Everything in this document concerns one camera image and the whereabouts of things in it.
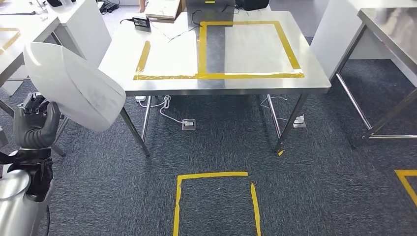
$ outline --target table top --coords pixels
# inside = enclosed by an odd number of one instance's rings
[[[0,86],[24,63],[24,46],[45,41],[58,24],[56,16],[0,16]]]
[[[417,74],[417,7],[362,8],[358,16]]]
[[[152,22],[152,33],[123,22],[99,69],[128,96],[311,94],[331,86],[290,12],[241,10],[233,22],[200,24],[186,12],[174,23]]]

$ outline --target floor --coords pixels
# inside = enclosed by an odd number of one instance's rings
[[[297,9],[301,2],[312,1],[270,4]],[[111,13],[114,20],[104,16],[113,24],[109,30],[123,19],[118,10]],[[300,25],[302,19],[296,17]],[[314,33],[317,24],[304,24],[304,33]],[[351,60],[342,75],[372,123],[413,89],[389,60]],[[14,96],[0,97],[14,105],[34,90],[24,82]],[[286,118],[297,97],[284,97],[288,101],[273,102]],[[141,153],[121,118],[100,133],[70,122],[58,143],[67,156],[53,155],[57,188],[50,235],[172,235],[177,176],[230,171],[248,176],[183,181],[179,235],[256,235],[252,183],[265,236],[416,235],[417,206],[394,172],[417,168],[416,142],[378,141],[352,148],[350,142],[363,132],[363,125],[342,87],[334,83],[328,94],[308,98],[302,110],[307,128],[294,130],[278,157],[272,151],[277,139],[272,119],[260,106],[263,98],[173,96],[168,114],[195,118],[197,130],[182,131],[157,109],[151,110],[146,140],[150,158]],[[383,132],[417,133],[416,105]],[[132,98],[126,109],[141,129],[144,109]],[[12,120],[0,115],[10,137]],[[11,143],[2,151],[15,148]],[[417,177],[407,180],[417,189]]]

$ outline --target black cable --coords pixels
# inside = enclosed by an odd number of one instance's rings
[[[155,28],[155,29],[157,29],[157,30],[159,30],[159,32],[161,32],[165,37],[167,37],[168,39],[169,39],[169,41],[168,41],[168,43],[170,43],[172,40],[174,40],[175,38],[177,38],[177,37],[180,37],[181,35],[183,35],[183,34],[185,34],[185,33],[187,33],[187,32],[190,32],[190,31],[192,31],[193,29],[195,29],[195,28],[200,28],[200,27],[202,27],[199,23],[197,23],[197,22],[194,22],[194,14],[196,13],[196,12],[203,12],[202,10],[195,10],[192,14],[191,14],[191,22],[192,23],[194,23],[194,24],[196,24],[197,26],[195,26],[195,27],[193,27],[193,28],[191,28],[191,29],[189,29],[189,30],[187,30],[187,31],[184,31],[184,32],[182,32],[182,33],[180,33],[180,34],[178,34],[178,35],[176,35],[176,36],[174,36],[174,37],[172,37],[172,38],[170,38],[170,37],[168,37],[164,32],[162,32],[158,27],[156,27],[156,26],[154,26],[153,25],[153,23],[152,23],[152,21],[149,21],[150,22],[150,24]]]
[[[46,206],[46,229],[45,236],[49,234],[49,225],[51,224],[51,213],[49,212],[49,205]]]
[[[121,21],[120,21],[120,24],[121,24],[123,21],[130,21],[130,22],[133,22],[133,19],[123,19],[123,20],[121,20]]]

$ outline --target yellow tape marking on floor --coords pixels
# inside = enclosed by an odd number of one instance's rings
[[[410,195],[414,204],[416,204],[417,206],[417,195],[406,179],[407,176],[417,176],[417,170],[394,170],[394,171],[397,174],[398,178],[400,179],[401,183],[403,184],[405,190]]]
[[[9,41],[0,47],[0,55],[3,54],[6,49],[8,49],[19,37],[20,37],[20,30],[18,28],[0,28],[0,31],[15,31],[16,34],[12,36]]]
[[[202,174],[189,174],[177,176],[177,195],[175,198],[174,210],[174,229],[173,236],[179,235],[179,201],[181,199],[181,183],[184,179],[208,178],[208,177],[233,177],[233,176],[248,176],[247,172],[215,172]]]
[[[255,214],[256,235],[261,236],[261,217],[259,215],[258,198],[256,197],[255,184],[250,186],[250,193],[252,195],[253,212]]]

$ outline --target yellow tape square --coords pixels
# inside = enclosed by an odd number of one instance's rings
[[[0,28],[0,33],[11,31],[16,33],[4,45],[0,45],[0,55],[2,55],[6,49],[8,49],[20,37],[20,30],[18,28]]]
[[[411,199],[413,200],[414,204],[417,206],[417,195],[414,189],[411,187],[410,183],[408,183],[406,177],[408,176],[417,176],[417,170],[394,170],[397,174],[398,178],[400,179],[401,183],[403,184],[405,190],[410,195]]]
[[[247,172],[216,172],[216,173],[203,173],[203,174],[189,174],[177,176],[177,195],[175,200],[174,210],[174,227],[173,236],[179,236],[179,201],[181,199],[181,183],[185,179],[196,179],[196,178],[209,178],[209,177],[247,177]],[[256,225],[256,235],[261,236],[261,218],[259,214],[258,198],[256,196],[255,184],[251,183],[250,192],[252,196],[252,203],[254,208],[254,217]]]
[[[161,79],[206,79],[206,80],[222,80],[222,79],[276,79],[276,78],[304,78],[299,62],[291,48],[288,38],[285,35],[279,21],[202,21],[200,22],[200,36],[198,40],[198,72],[195,76],[147,76],[141,75],[146,60],[148,59],[150,44],[147,41],[144,45],[142,55],[136,68],[133,80],[161,80]],[[206,47],[207,47],[207,27],[208,26],[232,26],[232,25],[274,25],[278,37],[281,41],[288,60],[295,72],[291,73],[266,73],[266,74],[245,74],[245,73],[207,73],[206,72]]]

